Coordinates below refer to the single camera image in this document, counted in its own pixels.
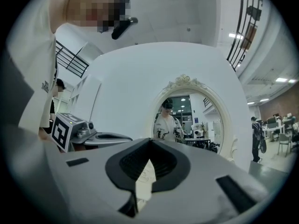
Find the person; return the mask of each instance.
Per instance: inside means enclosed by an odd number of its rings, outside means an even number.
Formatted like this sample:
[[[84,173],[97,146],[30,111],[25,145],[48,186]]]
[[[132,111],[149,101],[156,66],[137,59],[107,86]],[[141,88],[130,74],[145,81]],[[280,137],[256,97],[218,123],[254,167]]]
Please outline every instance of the person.
[[[261,125],[256,121],[256,117],[251,117],[252,123],[252,155],[253,155],[253,162],[260,163],[262,158],[258,156],[258,150],[260,141],[262,138],[263,128]]]
[[[53,97],[58,97],[58,94],[64,92],[64,90],[65,90],[64,82],[58,78],[56,81],[56,85],[53,89]],[[47,134],[50,134],[52,132],[53,122],[55,118],[56,118],[55,106],[54,106],[54,101],[52,99],[51,108],[50,108],[50,126],[43,127],[44,131],[46,131]]]
[[[182,126],[177,118],[170,115],[173,108],[172,99],[166,99],[161,106],[161,113],[158,115],[154,124],[154,138],[167,141],[179,141],[183,137]]]
[[[52,93],[58,76],[55,32],[65,23],[108,31],[124,19],[130,0],[31,0],[15,22],[5,54],[28,85],[27,104],[18,127],[52,141],[49,127]]]

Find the gray floor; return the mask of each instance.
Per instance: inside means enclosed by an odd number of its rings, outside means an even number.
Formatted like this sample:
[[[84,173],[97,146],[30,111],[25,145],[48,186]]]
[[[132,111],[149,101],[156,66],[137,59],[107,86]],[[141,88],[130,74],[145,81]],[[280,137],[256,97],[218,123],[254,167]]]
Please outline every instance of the gray floor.
[[[256,162],[251,162],[249,174],[262,183],[270,193],[278,191],[288,177],[288,173],[266,167]]]

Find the white t-shirt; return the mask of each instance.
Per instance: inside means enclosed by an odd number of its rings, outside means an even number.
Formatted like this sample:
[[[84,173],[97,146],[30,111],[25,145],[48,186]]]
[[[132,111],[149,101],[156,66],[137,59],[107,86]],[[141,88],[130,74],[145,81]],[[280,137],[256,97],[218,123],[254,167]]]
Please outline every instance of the white t-shirt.
[[[49,0],[31,0],[9,34],[7,49],[25,82],[34,91],[19,127],[38,134],[39,127],[49,127],[52,89],[58,75]]]
[[[178,129],[178,132],[181,132],[181,135],[183,136],[182,126],[177,118],[174,118],[171,115],[169,115],[168,118],[164,118],[161,114],[159,114],[154,124],[154,138],[175,142],[176,137],[173,133],[173,129],[175,127],[180,128]]]

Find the chair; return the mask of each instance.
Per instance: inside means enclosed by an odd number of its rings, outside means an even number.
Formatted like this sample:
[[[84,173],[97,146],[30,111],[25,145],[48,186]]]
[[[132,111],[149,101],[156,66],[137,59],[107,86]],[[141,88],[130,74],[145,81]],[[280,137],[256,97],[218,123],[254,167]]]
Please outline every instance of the chair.
[[[282,145],[288,145],[287,149],[286,149],[286,152],[285,152],[285,156],[288,152],[288,148],[289,148],[289,144],[290,144],[290,152],[291,152],[291,138],[286,136],[284,133],[280,133],[279,134],[279,145],[278,145],[278,153],[277,155],[279,154],[279,147],[281,145],[281,152],[282,152]]]

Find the black pants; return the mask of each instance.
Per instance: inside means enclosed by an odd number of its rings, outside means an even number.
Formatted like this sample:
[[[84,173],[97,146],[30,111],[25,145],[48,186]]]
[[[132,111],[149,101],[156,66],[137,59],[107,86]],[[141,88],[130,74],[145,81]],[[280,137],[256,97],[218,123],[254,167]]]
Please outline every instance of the black pants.
[[[253,162],[258,162],[260,160],[260,157],[258,156],[258,142],[259,141],[257,141],[257,143],[254,142],[252,145]]]

